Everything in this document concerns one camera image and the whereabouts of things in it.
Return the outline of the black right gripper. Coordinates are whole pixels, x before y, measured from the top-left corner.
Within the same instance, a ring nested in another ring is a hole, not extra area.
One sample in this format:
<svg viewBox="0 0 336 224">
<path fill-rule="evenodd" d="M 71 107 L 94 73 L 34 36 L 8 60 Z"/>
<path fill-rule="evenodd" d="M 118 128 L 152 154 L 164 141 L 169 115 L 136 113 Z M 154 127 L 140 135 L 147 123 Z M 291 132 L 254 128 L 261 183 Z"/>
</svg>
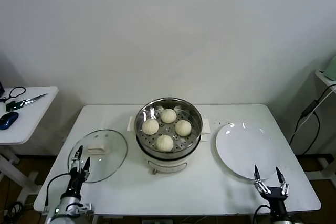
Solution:
<svg viewBox="0 0 336 224">
<path fill-rule="evenodd" d="M 285 200 L 287 199 L 289 184 L 286 183 L 284 175 L 278 167 L 276 167 L 276 173 L 280 187 L 268 188 L 261 180 L 257 165 L 254 165 L 254 186 L 261 195 L 264 195 L 264 199 L 269 202 L 271 215 L 286 215 Z"/>
</svg>

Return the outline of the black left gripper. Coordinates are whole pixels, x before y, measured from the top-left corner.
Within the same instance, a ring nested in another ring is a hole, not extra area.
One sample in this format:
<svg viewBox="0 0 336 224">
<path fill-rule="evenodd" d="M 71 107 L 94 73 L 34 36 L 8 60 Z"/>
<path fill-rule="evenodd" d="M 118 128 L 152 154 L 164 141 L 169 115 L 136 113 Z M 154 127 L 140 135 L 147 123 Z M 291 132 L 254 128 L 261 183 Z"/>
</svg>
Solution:
<svg viewBox="0 0 336 224">
<path fill-rule="evenodd" d="M 78 150 L 75 152 L 72 158 L 72 169 L 70 170 L 70 181 L 67 186 L 67 195 L 80 195 L 80 191 L 83 183 L 87 180 L 89 176 L 90 168 L 90 157 L 86 159 L 83 169 L 81 169 L 81 156 L 82 156 L 83 146 L 80 145 Z"/>
</svg>

